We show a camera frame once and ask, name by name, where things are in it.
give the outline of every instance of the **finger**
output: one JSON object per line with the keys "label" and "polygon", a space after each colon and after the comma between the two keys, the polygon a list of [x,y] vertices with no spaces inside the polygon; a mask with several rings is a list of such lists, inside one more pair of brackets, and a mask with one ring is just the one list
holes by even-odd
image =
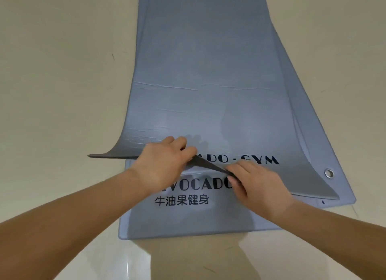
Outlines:
{"label": "finger", "polygon": [[172,141],[174,141],[174,137],[169,136],[169,137],[166,137],[165,139],[163,139],[160,143],[161,144],[170,144]]}
{"label": "finger", "polygon": [[172,146],[175,147],[178,150],[181,150],[186,147],[186,138],[181,136],[178,137],[176,140],[174,140],[172,143]]}
{"label": "finger", "polygon": [[193,146],[189,146],[181,151],[182,160],[184,163],[187,163],[192,159],[193,156],[197,154],[197,148]]}
{"label": "finger", "polygon": [[253,163],[245,159],[239,160],[237,164],[239,164],[242,168],[244,168],[249,173],[256,171],[256,167],[253,165]]}
{"label": "finger", "polygon": [[243,202],[245,199],[247,199],[247,191],[243,187],[242,184],[240,184],[234,177],[228,176],[228,180],[230,184],[232,185],[233,191],[235,192],[236,197]]}
{"label": "finger", "polygon": [[227,170],[232,172],[237,178],[243,183],[247,184],[249,181],[250,173],[242,168],[239,164],[231,164],[225,167]]}

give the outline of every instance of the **skin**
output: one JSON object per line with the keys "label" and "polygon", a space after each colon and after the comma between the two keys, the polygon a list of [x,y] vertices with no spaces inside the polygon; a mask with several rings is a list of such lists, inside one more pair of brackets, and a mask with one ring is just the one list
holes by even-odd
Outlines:
{"label": "skin", "polygon": [[[0,224],[0,279],[53,279],[98,234],[176,181],[196,155],[186,139],[146,145],[124,172]],[[237,198],[363,279],[386,278],[386,229],[306,205],[279,175],[251,161],[228,166]]]}

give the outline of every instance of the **beige floor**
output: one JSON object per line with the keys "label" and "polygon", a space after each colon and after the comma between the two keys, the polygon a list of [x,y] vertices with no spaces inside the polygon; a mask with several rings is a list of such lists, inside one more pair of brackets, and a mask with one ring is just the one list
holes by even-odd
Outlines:
{"label": "beige floor", "polygon": [[[0,0],[0,221],[103,180],[122,129],[138,0]],[[357,196],[386,226],[384,0],[268,0]],[[285,231],[120,241],[113,224],[57,279],[356,279]]]}

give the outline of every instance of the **black lettering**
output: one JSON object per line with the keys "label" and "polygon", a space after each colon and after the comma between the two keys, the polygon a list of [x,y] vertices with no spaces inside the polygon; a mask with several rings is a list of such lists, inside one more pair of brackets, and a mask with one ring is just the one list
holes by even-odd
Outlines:
{"label": "black lettering", "polygon": [[[184,189],[184,180],[186,180],[188,182],[188,187],[186,189]],[[183,178],[180,180],[180,189],[181,190],[187,190],[189,188],[189,180]]]}
{"label": "black lettering", "polygon": [[[220,187],[217,185],[217,181],[218,180],[221,182],[221,186]],[[213,178],[213,188],[215,190],[222,188],[222,179],[221,178],[219,178],[219,177],[214,177]]]}
{"label": "black lettering", "polygon": [[258,164],[261,164],[261,159],[262,159],[262,157],[263,157],[263,156],[260,156],[260,159],[258,159],[255,155],[252,155],[252,158],[253,158],[254,160],[256,160],[256,162],[257,162]]}
{"label": "black lettering", "polygon": [[266,164],[267,164],[267,161],[268,161],[269,163],[271,163],[271,164],[272,164],[272,161],[273,161],[275,164],[279,164],[279,162],[275,159],[274,156],[272,156],[272,159],[269,159],[269,158],[266,156]]}
{"label": "black lettering", "polygon": [[174,191],[174,188],[176,187],[177,182],[178,182],[178,181],[176,181],[174,184],[172,184],[172,185],[170,186],[172,192]]}
{"label": "black lettering", "polygon": [[199,190],[199,189],[200,189],[200,187],[198,187],[198,189],[196,189],[196,180],[200,181],[198,178],[194,178],[194,179],[192,180],[191,185],[192,185],[192,189],[193,189],[193,190]]}
{"label": "black lettering", "polygon": [[216,156],[213,155],[213,154],[207,154],[207,155],[206,155],[206,160],[208,160],[208,161],[210,161],[210,162],[215,162],[215,161],[217,160],[217,158],[216,158]]}
{"label": "black lettering", "polygon": [[219,161],[223,162],[223,163],[227,163],[228,162],[228,157],[226,155],[224,155],[224,154],[221,154],[221,155],[219,155]]}
{"label": "black lettering", "polygon": [[229,183],[229,180],[227,177],[225,177],[224,179],[224,185],[227,189],[231,189],[232,188],[232,185]]}
{"label": "black lettering", "polygon": [[212,189],[207,178],[204,180],[204,184],[202,185],[201,189],[203,189],[204,187],[207,188],[208,190]]}

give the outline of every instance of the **white floor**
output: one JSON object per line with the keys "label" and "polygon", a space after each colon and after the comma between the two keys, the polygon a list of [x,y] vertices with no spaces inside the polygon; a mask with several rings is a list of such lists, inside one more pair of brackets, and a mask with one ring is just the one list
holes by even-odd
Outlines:
{"label": "white floor", "polygon": [[[357,197],[386,226],[384,0],[268,0]],[[0,0],[0,221],[103,180],[133,73],[138,0]],[[120,241],[117,222],[57,279],[357,279],[285,231]]]}

